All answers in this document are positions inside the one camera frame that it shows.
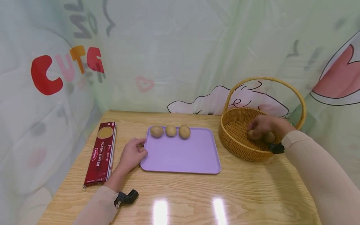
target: cartoon drawing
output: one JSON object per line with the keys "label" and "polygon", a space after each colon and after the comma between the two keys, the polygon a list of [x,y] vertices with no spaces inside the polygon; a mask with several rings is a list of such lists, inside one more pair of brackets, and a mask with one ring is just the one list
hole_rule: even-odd
{"label": "cartoon drawing", "polygon": [[360,35],[357,32],[330,59],[310,95],[326,105],[360,103]]}
{"label": "cartoon drawing", "polygon": [[[254,108],[272,116],[283,117],[289,113],[289,109],[273,97],[260,92],[260,81],[255,88],[246,85],[238,87],[231,96],[229,109],[231,108]],[[230,90],[224,86],[216,86],[213,91],[205,96],[199,96],[192,103],[175,101],[167,106],[170,113],[187,114],[214,114],[221,115]]]}

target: potato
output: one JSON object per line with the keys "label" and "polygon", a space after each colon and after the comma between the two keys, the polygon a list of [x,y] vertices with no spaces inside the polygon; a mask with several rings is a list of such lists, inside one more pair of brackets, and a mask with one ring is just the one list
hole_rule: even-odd
{"label": "potato", "polygon": [[187,125],[182,125],[179,128],[179,136],[183,139],[188,139],[190,137],[190,128]]}
{"label": "potato", "polygon": [[268,132],[268,133],[266,133],[266,134],[262,137],[262,139],[263,139],[266,143],[271,144],[271,143],[274,143],[274,141],[275,141],[275,135],[274,135],[273,133],[271,133],[271,132]]}
{"label": "potato", "polygon": [[167,136],[169,137],[174,137],[176,135],[176,127],[173,126],[173,125],[168,125],[166,128],[165,128],[165,133]]}
{"label": "potato", "polygon": [[155,125],[150,129],[150,134],[155,138],[159,138],[164,134],[164,129],[160,126]]}
{"label": "potato", "polygon": [[261,138],[255,138],[253,133],[254,133],[254,130],[249,130],[248,131],[248,139],[253,140],[253,141],[257,141],[257,140],[261,139]]}

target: basket handle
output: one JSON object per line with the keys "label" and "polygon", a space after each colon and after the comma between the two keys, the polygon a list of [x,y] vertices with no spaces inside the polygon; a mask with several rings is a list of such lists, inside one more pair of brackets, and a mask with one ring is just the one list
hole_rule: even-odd
{"label": "basket handle", "polygon": [[270,81],[275,81],[277,83],[281,83],[285,86],[287,86],[288,88],[290,88],[295,94],[296,96],[299,98],[300,100],[300,104],[301,104],[301,116],[300,116],[300,120],[298,121],[298,123],[296,124],[295,128],[296,129],[300,129],[304,122],[305,122],[305,118],[306,118],[306,104],[305,104],[305,100],[304,98],[301,96],[301,94],[290,84],[286,83],[285,81],[279,80],[277,78],[274,77],[252,77],[252,78],[248,78],[245,79],[243,81],[241,81],[240,83],[238,83],[237,85],[235,85],[235,87],[233,87],[233,89],[231,89],[229,95],[228,95],[228,99],[226,100],[225,106],[224,106],[224,110],[222,111],[222,114],[224,115],[227,110],[228,110],[228,106],[229,106],[229,102],[230,102],[230,98],[232,96],[232,94],[234,93],[234,91],[240,87],[242,84],[252,81],[252,80],[270,80]]}

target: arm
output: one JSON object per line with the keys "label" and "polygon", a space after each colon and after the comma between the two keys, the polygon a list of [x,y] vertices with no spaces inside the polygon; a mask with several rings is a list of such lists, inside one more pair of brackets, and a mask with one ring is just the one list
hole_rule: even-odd
{"label": "arm", "polygon": [[73,225],[108,225],[113,221],[117,213],[114,201],[125,177],[148,154],[145,149],[138,147],[138,144],[145,141],[146,139],[133,138],[125,145],[119,165],[80,212]]}
{"label": "arm", "polygon": [[311,194],[321,223],[353,225],[360,221],[360,191],[336,160],[284,119],[258,116],[248,127],[254,135],[269,131],[282,138],[285,155]]}

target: left hand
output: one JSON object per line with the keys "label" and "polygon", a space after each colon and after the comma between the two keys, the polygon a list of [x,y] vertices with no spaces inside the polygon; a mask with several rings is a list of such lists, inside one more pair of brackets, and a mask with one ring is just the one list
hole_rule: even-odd
{"label": "left hand", "polygon": [[132,138],[124,147],[122,151],[120,162],[118,167],[122,168],[126,172],[130,172],[135,168],[141,160],[143,160],[147,155],[148,151],[139,147],[138,145],[144,145],[146,138]]}

